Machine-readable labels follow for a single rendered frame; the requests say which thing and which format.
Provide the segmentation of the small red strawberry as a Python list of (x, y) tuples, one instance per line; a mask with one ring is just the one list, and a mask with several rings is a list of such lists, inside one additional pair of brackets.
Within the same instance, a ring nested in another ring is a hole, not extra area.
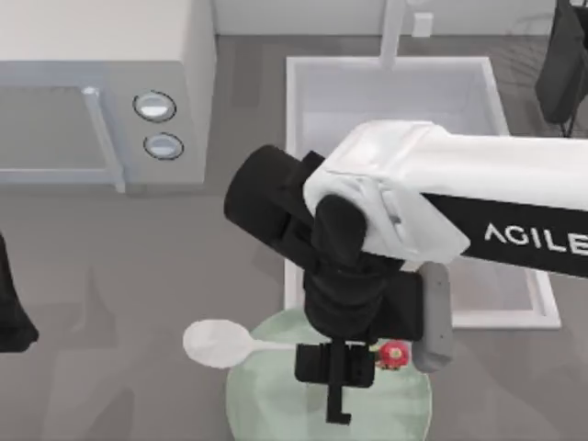
[(388, 341), (376, 351), (376, 366), (384, 370), (399, 370), (410, 362), (410, 348), (402, 341)]

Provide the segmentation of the pale green plate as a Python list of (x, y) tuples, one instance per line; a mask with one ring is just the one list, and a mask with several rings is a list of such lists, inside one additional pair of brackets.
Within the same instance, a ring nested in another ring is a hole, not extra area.
[(285, 347), (255, 352), (230, 369), (225, 409), (235, 441), (427, 441), (433, 393), (429, 378), (412, 365), (376, 370), (368, 389), (344, 389), (343, 410), (351, 422), (329, 424), (326, 386), (295, 377), (295, 346), (326, 337), (301, 309), (272, 315), (251, 335)]

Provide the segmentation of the white spoon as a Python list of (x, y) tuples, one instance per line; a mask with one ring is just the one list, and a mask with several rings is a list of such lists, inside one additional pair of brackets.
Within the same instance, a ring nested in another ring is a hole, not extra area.
[(185, 329), (182, 345), (189, 359), (208, 367), (225, 369), (244, 362), (261, 351), (290, 351), (294, 343), (258, 340), (243, 325), (224, 319), (192, 322)]

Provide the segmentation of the white sink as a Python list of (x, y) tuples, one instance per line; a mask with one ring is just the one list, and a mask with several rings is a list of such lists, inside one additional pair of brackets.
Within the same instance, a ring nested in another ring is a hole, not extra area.
[[(430, 120), (450, 132), (510, 131), (486, 57), (401, 56), (287, 59), (286, 150), (329, 153), (372, 119)], [(449, 267), (453, 324), (460, 329), (561, 327), (548, 274), (461, 258)]]

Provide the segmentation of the tall white tap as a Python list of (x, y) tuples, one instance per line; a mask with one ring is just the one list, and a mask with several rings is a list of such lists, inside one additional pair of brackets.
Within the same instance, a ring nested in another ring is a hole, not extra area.
[(385, 0), (379, 51), (382, 69), (391, 69), (396, 62), (403, 22), (412, 6), (413, 0)]

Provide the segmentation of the small white box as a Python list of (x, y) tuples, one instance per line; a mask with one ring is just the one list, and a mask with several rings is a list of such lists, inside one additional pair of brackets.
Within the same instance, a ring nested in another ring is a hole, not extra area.
[(430, 38), (433, 34), (434, 14), (430, 12), (416, 12), (413, 14), (414, 38)]

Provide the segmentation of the small microwave oven knob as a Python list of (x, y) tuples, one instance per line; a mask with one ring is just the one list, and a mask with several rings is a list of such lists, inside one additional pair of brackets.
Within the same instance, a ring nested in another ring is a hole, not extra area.
[(184, 143), (172, 133), (160, 132), (143, 140), (143, 150), (158, 161), (174, 161), (185, 151)]

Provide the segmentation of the black stand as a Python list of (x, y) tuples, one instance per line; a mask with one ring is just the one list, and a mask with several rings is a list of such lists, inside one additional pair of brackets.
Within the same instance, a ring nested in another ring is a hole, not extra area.
[(580, 104), (588, 97), (588, 0), (557, 0), (548, 48), (535, 84), (543, 119), (573, 136)]

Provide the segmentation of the pale microwave oven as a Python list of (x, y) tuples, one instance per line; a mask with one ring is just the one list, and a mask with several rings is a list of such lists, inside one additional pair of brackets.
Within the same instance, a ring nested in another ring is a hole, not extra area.
[[(93, 86), (127, 191), (198, 186), (206, 174), (217, 64), (210, 0), (0, 0), (0, 85)], [(169, 95), (164, 123), (140, 118), (135, 96)], [(185, 146), (174, 161), (143, 150), (145, 137), (172, 133)]]

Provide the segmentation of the large microwave oven knob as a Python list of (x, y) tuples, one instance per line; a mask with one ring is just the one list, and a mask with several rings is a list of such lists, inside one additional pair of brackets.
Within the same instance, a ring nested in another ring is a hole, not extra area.
[(177, 105), (173, 98), (154, 90), (135, 96), (132, 107), (140, 118), (152, 123), (169, 121), (177, 112)]

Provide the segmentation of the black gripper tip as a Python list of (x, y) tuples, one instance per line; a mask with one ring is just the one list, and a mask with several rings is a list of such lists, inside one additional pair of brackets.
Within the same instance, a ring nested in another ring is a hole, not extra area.
[(0, 233), (0, 354), (24, 353), (39, 336), (17, 295), (6, 241)]

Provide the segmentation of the microwave oven glass door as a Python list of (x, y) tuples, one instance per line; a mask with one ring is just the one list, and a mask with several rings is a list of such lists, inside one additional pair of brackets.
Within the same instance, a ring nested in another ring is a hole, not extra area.
[(0, 186), (114, 186), (82, 87), (0, 85)]

